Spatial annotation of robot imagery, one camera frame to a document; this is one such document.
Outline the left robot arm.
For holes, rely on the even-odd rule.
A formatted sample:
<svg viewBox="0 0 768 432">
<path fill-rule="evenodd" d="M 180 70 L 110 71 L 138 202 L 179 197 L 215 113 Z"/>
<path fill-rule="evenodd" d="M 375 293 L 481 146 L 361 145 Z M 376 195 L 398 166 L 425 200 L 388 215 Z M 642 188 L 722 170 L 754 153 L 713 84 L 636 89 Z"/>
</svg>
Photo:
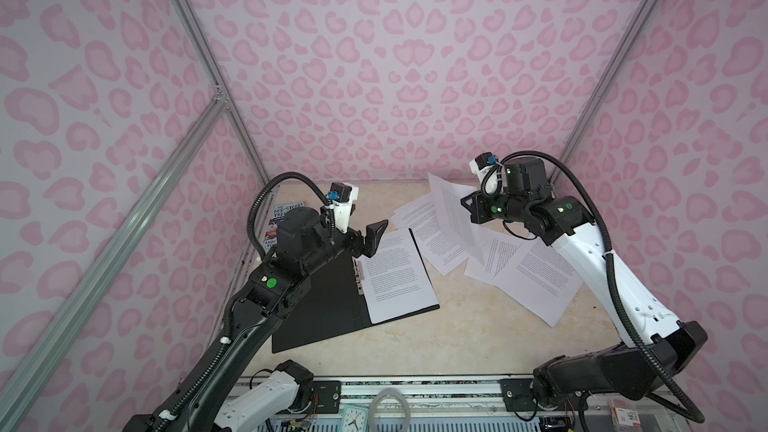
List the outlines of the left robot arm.
<svg viewBox="0 0 768 432">
<path fill-rule="evenodd" d="M 216 423 L 222 406 L 248 363 L 311 289 L 311 276 L 337 257 L 375 255 L 388 226 L 382 220 L 364 232 L 341 232 L 319 212 L 290 210 L 276 231 L 276 244 L 226 304 L 216 341 L 188 376 L 152 413 L 136 414 L 126 431 L 230 431 Z"/>
</svg>

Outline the grey and black file folder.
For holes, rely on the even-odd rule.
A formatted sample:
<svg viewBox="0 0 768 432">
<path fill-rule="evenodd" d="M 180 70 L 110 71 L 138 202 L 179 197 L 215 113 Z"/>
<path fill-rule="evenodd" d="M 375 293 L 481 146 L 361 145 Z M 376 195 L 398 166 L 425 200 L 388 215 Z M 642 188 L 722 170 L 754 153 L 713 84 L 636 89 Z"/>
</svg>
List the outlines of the grey and black file folder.
<svg viewBox="0 0 768 432">
<path fill-rule="evenodd" d="M 274 353 L 375 326 L 362 293 L 359 258 L 344 253 L 313 275 L 307 296 L 272 336 Z"/>
</svg>

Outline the printed paper sheet corner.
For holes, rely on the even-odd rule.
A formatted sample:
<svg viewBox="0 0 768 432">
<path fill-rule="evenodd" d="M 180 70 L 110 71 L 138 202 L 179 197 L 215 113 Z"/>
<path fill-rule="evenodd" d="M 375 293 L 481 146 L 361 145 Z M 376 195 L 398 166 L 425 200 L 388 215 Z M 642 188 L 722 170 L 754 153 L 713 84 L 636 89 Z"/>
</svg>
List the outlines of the printed paper sheet corner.
<svg viewBox="0 0 768 432">
<path fill-rule="evenodd" d="M 439 302 L 410 229 L 384 234 L 372 258 L 357 260 L 374 325 L 437 310 Z"/>
</svg>

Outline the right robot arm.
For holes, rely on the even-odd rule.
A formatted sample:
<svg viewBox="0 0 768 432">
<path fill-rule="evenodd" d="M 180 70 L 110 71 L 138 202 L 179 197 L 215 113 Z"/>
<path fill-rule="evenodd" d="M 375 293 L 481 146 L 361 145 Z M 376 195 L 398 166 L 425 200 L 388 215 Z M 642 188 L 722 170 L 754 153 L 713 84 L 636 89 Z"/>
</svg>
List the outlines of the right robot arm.
<svg viewBox="0 0 768 432">
<path fill-rule="evenodd" d="M 460 201 L 474 224 L 521 221 L 582 278 L 608 312 L 620 343 L 600 351 L 558 356 L 533 371 L 532 394 L 552 407 L 568 395 L 620 394 L 648 398 L 700 423 L 703 414 L 675 382 L 708 336 L 659 301 L 613 248 L 605 221 L 588 193 L 544 198 L 532 192 Z"/>
</svg>

